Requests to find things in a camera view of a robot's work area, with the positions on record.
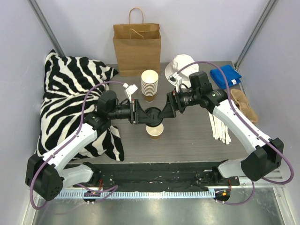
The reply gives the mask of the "black plastic cup lid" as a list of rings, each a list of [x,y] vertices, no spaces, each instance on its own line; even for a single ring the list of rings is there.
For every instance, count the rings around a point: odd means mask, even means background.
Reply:
[[[162,123],[163,119],[159,118],[159,114],[161,113],[159,108],[149,107],[145,110],[145,112],[150,117],[150,120],[146,123],[148,127],[157,127]]]

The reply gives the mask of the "single brown paper cup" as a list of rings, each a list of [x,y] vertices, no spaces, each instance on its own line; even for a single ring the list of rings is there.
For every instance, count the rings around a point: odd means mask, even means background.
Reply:
[[[151,139],[157,140],[161,137],[164,131],[164,125],[160,124],[156,127],[146,126],[146,132],[150,136]]]

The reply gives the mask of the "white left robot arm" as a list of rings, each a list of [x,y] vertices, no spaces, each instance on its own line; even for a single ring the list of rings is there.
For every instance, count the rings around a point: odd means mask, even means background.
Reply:
[[[112,120],[127,119],[132,124],[150,124],[154,117],[145,112],[138,100],[119,105],[114,91],[105,91],[97,109],[89,113],[68,138],[42,156],[32,155],[27,162],[25,183],[46,201],[54,199],[62,189],[86,183],[95,187],[100,181],[99,170],[91,163],[65,168],[71,159],[88,144],[100,137]]]

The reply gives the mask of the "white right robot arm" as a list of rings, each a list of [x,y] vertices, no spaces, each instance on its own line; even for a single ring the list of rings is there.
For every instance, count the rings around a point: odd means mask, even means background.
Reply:
[[[168,77],[175,89],[167,93],[167,102],[159,118],[174,118],[176,111],[183,113],[186,107],[199,105],[220,119],[248,153],[246,158],[221,163],[211,174],[215,184],[223,185],[229,177],[243,175],[252,181],[258,181],[281,165],[283,142],[279,138],[271,139],[261,132],[240,112],[234,102],[228,99],[224,90],[214,90],[205,72],[191,74],[191,87],[185,91],[180,89],[181,80],[178,74]]]

